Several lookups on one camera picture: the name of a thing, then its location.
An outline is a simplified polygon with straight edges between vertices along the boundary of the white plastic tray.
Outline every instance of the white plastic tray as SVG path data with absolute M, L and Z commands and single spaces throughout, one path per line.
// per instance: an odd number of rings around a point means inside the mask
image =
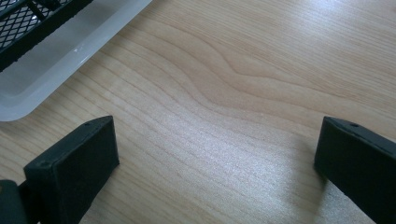
M 0 121 L 32 112 L 151 0 L 93 0 L 0 73 Z

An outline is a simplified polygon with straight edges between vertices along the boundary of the black wire mesh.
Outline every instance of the black wire mesh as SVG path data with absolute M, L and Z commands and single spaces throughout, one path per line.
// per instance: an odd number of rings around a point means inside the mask
M 0 1 L 0 13 L 17 2 L 17 0 Z M 70 0 L 62 0 L 61 4 L 64 5 L 68 1 Z M 48 10 L 46 7 L 37 3 L 34 4 L 44 17 L 47 17 L 52 13 L 52 11 Z M 0 49 L 12 44 L 16 39 L 33 29 L 39 23 L 40 19 L 37 15 L 26 4 L 24 4 L 10 16 L 0 21 Z
M 0 0 L 0 73 L 92 0 Z

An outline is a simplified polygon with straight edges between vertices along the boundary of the table surface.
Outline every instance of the table surface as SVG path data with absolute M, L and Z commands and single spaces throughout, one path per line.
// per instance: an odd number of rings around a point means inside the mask
M 154 0 L 29 116 L 0 178 L 113 115 L 82 223 L 372 223 L 313 169 L 323 116 L 396 139 L 396 2 Z

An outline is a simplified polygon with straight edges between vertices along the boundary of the light wood surface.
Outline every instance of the light wood surface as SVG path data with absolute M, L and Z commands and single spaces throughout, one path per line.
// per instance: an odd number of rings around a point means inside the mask
M 0 178 L 113 115 L 121 165 L 82 223 L 372 223 L 313 160 L 325 115 L 396 139 L 395 60 L 393 0 L 154 0 L 0 123 Z

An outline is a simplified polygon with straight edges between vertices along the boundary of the metal mesh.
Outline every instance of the metal mesh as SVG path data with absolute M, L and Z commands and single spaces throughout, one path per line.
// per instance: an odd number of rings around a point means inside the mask
M 69 1 L 71 0 L 61 0 L 61 4 L 64 5 Z M 16 2 L 17 0 L 0 0 L 0 13 Z M 52 11 L 39 4 L 35 3 L 35 5 L 45 17 L 48 17 L 52 13 Z M 28 6 L 23 5 L 23 7 L 19 8 L 9 17 L 0 21 L 0 49 L 12 44 L 12 42 L 39 23 L 40 20 L 37 18 L 37 15 Z

